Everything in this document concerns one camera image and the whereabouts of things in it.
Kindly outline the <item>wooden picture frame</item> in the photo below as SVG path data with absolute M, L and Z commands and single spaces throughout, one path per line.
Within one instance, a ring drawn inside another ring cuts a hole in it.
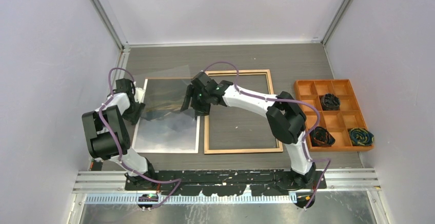
M 206 71 L 216 82 L 234 82 L 235 70 Z M 256 92 L 274 94 L 270 70 L 240 70 L 238 84 Z M 204 117 L 204 154 L 281 153 L 266 118 L 241 108 L 212 106 Z

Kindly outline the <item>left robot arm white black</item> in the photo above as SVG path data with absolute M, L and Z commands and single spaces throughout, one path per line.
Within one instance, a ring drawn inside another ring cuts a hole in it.
M 145 108 L 139 100 L 144 91 L 132 80 L 118 79 L 115 89 L 101 107 L 84 113 L 82 123 L 89 154 L 94 159 L 117 163 L 126 171 L 126 181 L 136 187 L 152 190 L 157 184 L 149 160 L 132 147 L 125 123 L 136 125 Z

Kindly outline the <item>landscape photo print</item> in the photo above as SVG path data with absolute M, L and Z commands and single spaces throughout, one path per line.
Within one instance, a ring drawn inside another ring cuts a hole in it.
M 181 115 L 135 125 L 132 147 L 137 153 L 186 153 L 199 150 L 200 120 L 192 108 Z

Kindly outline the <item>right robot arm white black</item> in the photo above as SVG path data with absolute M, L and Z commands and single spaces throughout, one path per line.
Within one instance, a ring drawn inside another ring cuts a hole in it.
M 197 116 L 207 116 L 211 105 L 221 105 L 266 118 L 272 135 L 285 145 L 289 154 L 293 183 L 303 189 L 313 182 L 316 166 L 306 145 L 306 115 L 301 104 L 288 92 L 264 94 L 226 80 L 217 83 L 201 71 L 188 85 L 181 111 L 193 108 Z

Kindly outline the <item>clear acrylic sheet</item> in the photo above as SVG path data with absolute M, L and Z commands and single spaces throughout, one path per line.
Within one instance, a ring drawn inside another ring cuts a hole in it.
M 180 109 L 191 80 L 188 65 L 135 74 L 134 78 L 145 91 L 142 98 L 145 104 L 142 119 L 163 120 L 182 114 Z

